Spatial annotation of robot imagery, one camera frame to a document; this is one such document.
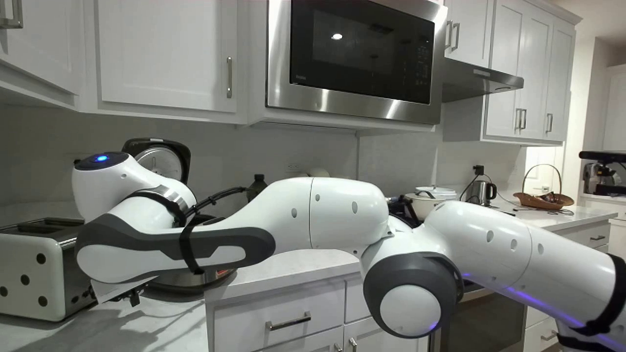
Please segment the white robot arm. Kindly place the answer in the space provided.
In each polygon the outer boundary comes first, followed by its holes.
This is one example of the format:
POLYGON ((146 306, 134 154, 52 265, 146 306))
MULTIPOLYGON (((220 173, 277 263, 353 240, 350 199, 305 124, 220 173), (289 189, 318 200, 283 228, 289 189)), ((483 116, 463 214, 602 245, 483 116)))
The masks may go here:
POLYGON ((299 247, 359 257, 363 298, 385 332, 420 337, 447 322, 467 281, 557 320, 571 352, 626 352, 626 263, 516 216, 443 200, 408 226, 373 183, 287 177, 236 212, 195 224, 195 197, 127 152, 72 165, 83 226, 76 261, 93 281, 134 287, 164 271, 236 269, 299 247))

